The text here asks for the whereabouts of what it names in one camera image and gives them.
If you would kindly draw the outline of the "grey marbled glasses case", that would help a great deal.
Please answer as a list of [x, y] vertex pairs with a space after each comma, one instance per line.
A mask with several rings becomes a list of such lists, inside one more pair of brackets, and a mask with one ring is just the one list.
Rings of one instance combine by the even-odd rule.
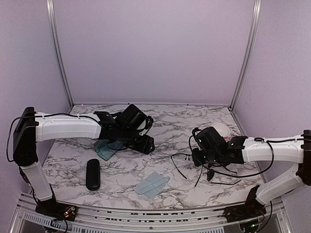
[[97, 155], [105, 161], [112, 158], [118, 151], [123, 149], [119, 141], [110, 142], [109, 140], [99, 140], [94, 144], [94, 150]]

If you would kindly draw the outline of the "black glasses case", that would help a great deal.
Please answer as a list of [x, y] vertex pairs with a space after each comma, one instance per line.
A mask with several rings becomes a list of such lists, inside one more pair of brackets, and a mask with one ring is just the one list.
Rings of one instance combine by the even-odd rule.
[[86, 187], [90, 191], [100, 188], [100, 163], [98, 159], [91, 159], [86, 165]]

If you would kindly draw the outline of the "light blue cleaning cloth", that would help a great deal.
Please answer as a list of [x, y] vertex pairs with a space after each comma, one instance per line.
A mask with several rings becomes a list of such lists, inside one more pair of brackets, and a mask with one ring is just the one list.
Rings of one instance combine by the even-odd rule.
[[116, 153], [115, 150], [111, 150], [108, 147], [98, 148], [98, 151], [97, 151], [98, 156], [106, 161], [109, 160], [115, 153]]

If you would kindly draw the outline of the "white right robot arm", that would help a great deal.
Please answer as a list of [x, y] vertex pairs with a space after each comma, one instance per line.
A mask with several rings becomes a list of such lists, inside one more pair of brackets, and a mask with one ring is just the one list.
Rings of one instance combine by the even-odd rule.
[[292, 162], [293, 166], [268, 183], [253, 188], [248, 200], [241, 206], [244, 217], [252, 217], [260, 205], [292, 190], [311, 184], [311, 132], [285, 138], [234, 136], [230, 141], [220, 136], [213, 127], [194, 128], [192, 137], [198, 144], [193, 152], [198, 166], [216, 162], [221, 166], [269, 161], [268, 171], [276, 161]]

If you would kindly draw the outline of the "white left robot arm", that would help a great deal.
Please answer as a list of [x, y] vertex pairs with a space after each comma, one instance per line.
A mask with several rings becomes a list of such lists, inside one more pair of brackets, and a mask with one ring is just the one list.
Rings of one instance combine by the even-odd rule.
[[154, 139], [147, 133], [153, 118], [130, 104], [124, 111], [110, 114], [103, 111], [84, 115], [67, 113], [46, 114], [27, 107], [22, 116], [10, 126], [7, 142], [13, 143], [13, 158], [25, 174], [43, 209], [51, 216], [61, 212], [61, 204], [54, 199], [53, 190], [44, 175], [37, 155], [38, 142], [62, 138], [107, 139], [119, 141], [126, 148], [149, 154], [155, 150]]

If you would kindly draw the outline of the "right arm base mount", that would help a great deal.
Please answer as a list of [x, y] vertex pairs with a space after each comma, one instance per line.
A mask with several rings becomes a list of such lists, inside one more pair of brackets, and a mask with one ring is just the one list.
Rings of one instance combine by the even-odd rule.
[[265, 205], [256, 200], [258, 188], [259, 185], [250, 190], [244, 204], [224, 208], [223, 216], [228, 223], [258, 217], [267, 213]]

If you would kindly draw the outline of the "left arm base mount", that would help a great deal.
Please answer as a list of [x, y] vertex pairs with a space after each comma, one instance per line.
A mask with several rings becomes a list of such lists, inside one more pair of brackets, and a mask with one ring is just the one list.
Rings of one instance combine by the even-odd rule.
[[56, 200], [55, 194], [52, 192], [52, 197], [45, 201], [36, 199], [37, 213], [54, 217], [57, 219], [64, 219], [67, 221], [74, 221], [77, 216], [78, 207], [71, 204], [60, 203]]

